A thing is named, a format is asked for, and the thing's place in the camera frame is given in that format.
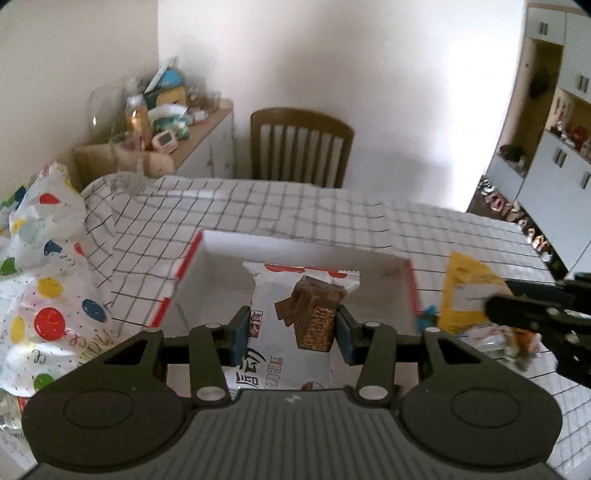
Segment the white chocolate wafer snack bag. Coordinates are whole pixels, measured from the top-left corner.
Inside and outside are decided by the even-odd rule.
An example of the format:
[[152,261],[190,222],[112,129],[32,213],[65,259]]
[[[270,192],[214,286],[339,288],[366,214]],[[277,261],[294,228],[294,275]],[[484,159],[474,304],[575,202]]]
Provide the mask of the white chocolate wafer snack bag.
[[332,383],[335,314],[361,274],[245,262],[254,280],[245,354],[224,375],[242,389],[315,390]]

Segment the yellow snack bag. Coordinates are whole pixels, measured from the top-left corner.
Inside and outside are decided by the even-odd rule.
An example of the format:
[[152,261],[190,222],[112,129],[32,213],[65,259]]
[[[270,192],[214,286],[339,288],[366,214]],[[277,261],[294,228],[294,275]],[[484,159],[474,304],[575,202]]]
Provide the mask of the yellow snack bag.
[[485,263],[453,251],[445,274],[438,327],[459,335],[488,323],[484,305],[496,294],[511,295],[506,282]]

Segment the red white cardboard box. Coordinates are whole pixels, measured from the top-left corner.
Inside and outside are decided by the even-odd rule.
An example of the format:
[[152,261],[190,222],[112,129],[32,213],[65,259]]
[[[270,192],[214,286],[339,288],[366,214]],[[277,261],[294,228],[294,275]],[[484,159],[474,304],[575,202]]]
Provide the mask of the red white cardboard box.
[[245,261],[358,271],[361,286],[345,300],[353,317],[389,324],[401,334],[416,332],[419,307],[408,259],[386,251],[221,231],[197,234],[177,284],[149,326],[172,337],[197,325],[228,323],[252,299],[254,281]]

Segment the colourful dotted plastic bag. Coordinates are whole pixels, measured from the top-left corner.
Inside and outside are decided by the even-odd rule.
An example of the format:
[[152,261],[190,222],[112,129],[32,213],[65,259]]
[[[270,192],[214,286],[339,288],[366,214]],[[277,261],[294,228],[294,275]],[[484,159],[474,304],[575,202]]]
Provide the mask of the colourful dotted plastic bag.
[[1,388],[31,397],[117,342],[83,250],[86,210],[52,163],[1,204]]

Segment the clear drinking glass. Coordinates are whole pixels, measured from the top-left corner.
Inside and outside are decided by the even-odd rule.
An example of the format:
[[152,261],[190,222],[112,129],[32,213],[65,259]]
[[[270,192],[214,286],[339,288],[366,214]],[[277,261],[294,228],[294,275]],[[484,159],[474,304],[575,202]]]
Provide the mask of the clear drinking glass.
[[109,139],[108,145],[114,159],[118,184],[130,196],[137,196],[145,186],[145,151],[140,138],[133,132],[118,133]]

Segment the white sideboard wooden top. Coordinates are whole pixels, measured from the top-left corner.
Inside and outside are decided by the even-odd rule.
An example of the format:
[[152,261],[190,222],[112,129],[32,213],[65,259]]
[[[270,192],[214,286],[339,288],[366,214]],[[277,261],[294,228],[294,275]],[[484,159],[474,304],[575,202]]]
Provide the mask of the white sideboard wooden top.
[[[87,144],[74,153],[83,186],[131,167],[133,161],[117,166],[108,144]],[[144,175],[160,178],[177,174],[185,178],[232,178],[235,175],[235,129],[233,102],[222,99],[219,109],[207,119],[189,127],[189,137],[178,142],[169,155],[150,152],[144,161]]]

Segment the pink white timer clock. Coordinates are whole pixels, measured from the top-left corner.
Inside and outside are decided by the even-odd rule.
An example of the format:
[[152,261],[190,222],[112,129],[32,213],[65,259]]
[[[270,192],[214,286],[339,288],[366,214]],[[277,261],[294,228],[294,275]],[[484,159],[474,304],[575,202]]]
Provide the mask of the pink white timer clock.
[[178,142],[175,133],[166,129],[155,135],[151,140],[154,151],[162,154],[170,154],[178,148]]

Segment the brown wooden chair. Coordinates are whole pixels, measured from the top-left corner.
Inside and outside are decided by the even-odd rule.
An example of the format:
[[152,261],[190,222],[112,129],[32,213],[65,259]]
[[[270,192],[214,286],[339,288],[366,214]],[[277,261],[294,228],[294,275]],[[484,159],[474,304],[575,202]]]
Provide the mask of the brown wooden chair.
[[339,189],[355,130],[330,115],[273,107],[250,115],[252,179]]

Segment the brown paper bag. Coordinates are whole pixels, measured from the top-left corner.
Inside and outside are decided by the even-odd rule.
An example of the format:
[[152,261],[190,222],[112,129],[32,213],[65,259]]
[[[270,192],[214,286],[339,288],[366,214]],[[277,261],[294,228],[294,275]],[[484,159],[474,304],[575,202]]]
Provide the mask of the brown paper bag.
[[74,150],[74,159],[83,186],[105,175],[134,172],[143,167],[148,178],[173,174],[176,166],[166,154],[149,151],[130,151],[112,144],[88,144]]

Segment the orange drink bottle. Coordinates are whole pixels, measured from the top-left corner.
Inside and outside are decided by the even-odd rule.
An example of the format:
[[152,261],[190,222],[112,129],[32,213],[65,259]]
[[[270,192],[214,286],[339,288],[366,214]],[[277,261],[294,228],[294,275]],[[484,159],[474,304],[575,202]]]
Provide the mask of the orange drink bottle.
[[151,142],[151,128],[148,118],[147,104],[141,94],[129,96],[125,106],[126,129],[140,138],[145,149]]

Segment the yellow blue toy box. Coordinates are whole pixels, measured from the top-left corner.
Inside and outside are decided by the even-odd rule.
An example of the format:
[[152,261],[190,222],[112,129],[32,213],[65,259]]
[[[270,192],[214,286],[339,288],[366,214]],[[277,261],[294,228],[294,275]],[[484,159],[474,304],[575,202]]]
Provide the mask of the yellow blue toy box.
[[185,106],[187,95],[182,75],[175,69],[167,69],[156,86],[143,93],[143,99],[148,109],[164,104]]

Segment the white wall cabinet unit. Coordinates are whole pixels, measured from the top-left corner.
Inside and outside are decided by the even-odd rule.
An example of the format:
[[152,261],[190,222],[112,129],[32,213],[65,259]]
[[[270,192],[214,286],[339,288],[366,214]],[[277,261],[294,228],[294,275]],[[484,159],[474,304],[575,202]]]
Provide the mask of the white wall cabinet unit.
[[531,244],[590,269],[590,6],[529,1],[517,76],[486,175]]

